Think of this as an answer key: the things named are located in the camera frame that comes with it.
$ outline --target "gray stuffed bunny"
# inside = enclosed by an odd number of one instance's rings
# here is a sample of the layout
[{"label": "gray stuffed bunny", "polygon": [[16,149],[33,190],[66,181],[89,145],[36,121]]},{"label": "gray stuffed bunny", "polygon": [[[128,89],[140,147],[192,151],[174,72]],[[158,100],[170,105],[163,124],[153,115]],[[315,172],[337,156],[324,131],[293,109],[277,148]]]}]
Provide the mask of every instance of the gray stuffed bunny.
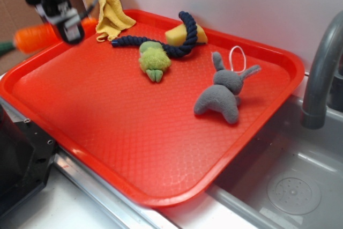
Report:
[{"label": "gray stuffed bunny", "polygon": [[198,98],[194,106],[194,113],[204,114],[207,110],[221,112],[225,120],[234,124],[238,121],[238,105],[240,99],[237,95],[241,92],[246,78],[261,70],[259,65],[254,65],[238,75],[226,70],[221,55],[218,52],[212,54],[212,60],[216,73],[213,77],[214,85],[207,88]]}]

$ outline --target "navy rope toy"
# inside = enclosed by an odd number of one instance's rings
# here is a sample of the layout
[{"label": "navy rope toy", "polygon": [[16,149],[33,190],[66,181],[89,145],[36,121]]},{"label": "navy rope toy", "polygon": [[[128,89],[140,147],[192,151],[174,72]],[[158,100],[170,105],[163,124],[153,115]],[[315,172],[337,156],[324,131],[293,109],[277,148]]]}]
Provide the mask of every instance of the navy rope toy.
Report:
[{"label": "navy rope toy", "polygon": [[181,11],[178,14],[178,17],[183,21],[186,26],[187,37],[183,45],[179,47],[171,46],[165,43],[162,43],[157,40],[152,40],[147,37],[137,37],[137,36],[123,36],[119,39],[115,39],[111,42],[113,47],[121,46],[140,46],[146,41],[158,42],[162,45],[164,51],[170,57],[183,57],[191,53],[192,49],[195,47],[198,36],[197,36],[197,25],[194,18],[187,12]]}]

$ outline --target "plush frog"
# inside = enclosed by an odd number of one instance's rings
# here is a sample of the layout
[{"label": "plush frog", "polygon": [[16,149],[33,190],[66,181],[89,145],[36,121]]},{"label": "plush frog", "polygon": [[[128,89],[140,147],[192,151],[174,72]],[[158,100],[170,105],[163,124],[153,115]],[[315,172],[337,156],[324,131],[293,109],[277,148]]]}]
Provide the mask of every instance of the plush frog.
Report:
[{"label": "plush frog", "polygon": [[172,62],[164,51],[162,44],[154,41],[146,41],[139,47],[140,68],[151,81],[159,83],[163,72],[171,66]]}]

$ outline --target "metal sink basin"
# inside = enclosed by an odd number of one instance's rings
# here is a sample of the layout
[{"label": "metal sink basin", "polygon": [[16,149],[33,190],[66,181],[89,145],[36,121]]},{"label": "metal sink basin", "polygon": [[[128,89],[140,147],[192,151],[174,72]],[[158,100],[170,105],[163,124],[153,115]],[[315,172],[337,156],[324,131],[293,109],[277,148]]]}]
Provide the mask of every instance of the metal sink basin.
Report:
[{"label": "metal sink basin", "polygon": [[343,116],[300,125],[291,97],[209,189],[258,228],[343,228]]}]

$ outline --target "red tray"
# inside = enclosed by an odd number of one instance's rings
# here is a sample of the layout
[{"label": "red tray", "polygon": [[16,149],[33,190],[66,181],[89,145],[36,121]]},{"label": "red tray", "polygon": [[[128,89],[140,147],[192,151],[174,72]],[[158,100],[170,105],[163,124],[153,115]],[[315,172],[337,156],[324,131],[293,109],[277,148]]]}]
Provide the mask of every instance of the red tray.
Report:
[{"label": "red tray", "polygon": [[[137,10],[126,14],[137,23],[121,35],[165,41],[165,31],[182,23]],[[287,51],[205,32],[209,44],[173,59],[159,84],[141,71],[138,47],[113,48],[92,35],[13,68],[0,81],[0,95],[132,200],[152,207],[181,203],[206,189],[304,76],[301,61]],[[211,53],[219,51],[229,67],[235,45],[244,49],[247,67],[262,67],[245,81],[238,124],[216,112],[195,116],[197,98],[212,85]],[[234,61],[240,69],[241,55]]]}]

